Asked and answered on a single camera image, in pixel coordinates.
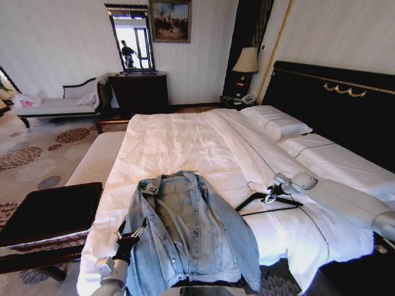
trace person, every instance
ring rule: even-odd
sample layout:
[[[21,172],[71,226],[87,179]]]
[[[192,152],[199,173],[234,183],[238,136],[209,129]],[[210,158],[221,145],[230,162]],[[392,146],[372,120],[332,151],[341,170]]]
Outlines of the person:
[[[125,42],[125,40],[121,40],[121,43],[122,43],[122,45],[123,45],[123,48],[122,48],[122,55],[125,57],[125,60],[126,60],[126,67],[127,68],[133,68],[135,65],[134,65],[134,63],[133,63],[133,59],[132,59],[132,57],[131,57],[131,55],[132,54],[135,54],[137,57],[138,57],[138,55],[137,55],[137,53],[132,49],[132,48],[130,48],[130,47],[128,47],[127,45],[126,45],[126,42]]]

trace pillow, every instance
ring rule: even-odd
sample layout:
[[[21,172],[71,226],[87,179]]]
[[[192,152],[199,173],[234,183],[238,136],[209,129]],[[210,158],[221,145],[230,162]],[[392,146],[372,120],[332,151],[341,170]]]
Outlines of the pillow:
[[[395,206],[395,174],[317,134],[279,143],[317,176],[343,183]]]
[[[311,133],[305,123],[272,106],[253,106],[240,111],[267,137],[278,142],[281,139]]]
[[[96,92],[90,92],[77,101],[77,106],[93,105],[96,102]]]
[[[13,101],[22,108],[31,108],[43,103],[38,94],[16,94]]]

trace mirror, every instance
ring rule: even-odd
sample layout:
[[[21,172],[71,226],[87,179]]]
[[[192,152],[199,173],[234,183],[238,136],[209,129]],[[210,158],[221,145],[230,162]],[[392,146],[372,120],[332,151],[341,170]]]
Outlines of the mirror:
[[[105,4],[124,71],[155,70],[147,5]]]

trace lamp shade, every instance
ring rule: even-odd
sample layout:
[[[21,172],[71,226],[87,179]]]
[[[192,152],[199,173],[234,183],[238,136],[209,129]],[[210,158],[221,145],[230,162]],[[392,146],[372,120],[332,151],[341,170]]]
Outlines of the lamp shade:
[[[258,72],[257,47],[245,47],[241,51],[239,60],[233,67],[236,72]]]

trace patterned carpet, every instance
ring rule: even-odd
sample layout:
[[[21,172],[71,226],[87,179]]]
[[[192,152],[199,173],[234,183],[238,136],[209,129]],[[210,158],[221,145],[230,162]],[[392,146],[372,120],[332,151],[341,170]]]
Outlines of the patterned carpet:
[[[203,112],[212,107],[184,108],[177,113]],[[31,128],[12,113],[0,117],[0,230],[31,191],[63,186],[98,135],[93,119],[31,119]],[[105,126],[104,131],[125,130],[126,126]],[[0,295],[77,295],[79,262],[61,266],[66,280],[57,282],[33,269],[0,274]],[[288,270],[286,260],[262,267],[258,295],[297,295],[299,286]],[[339,295],[318,273],[306,293]]]

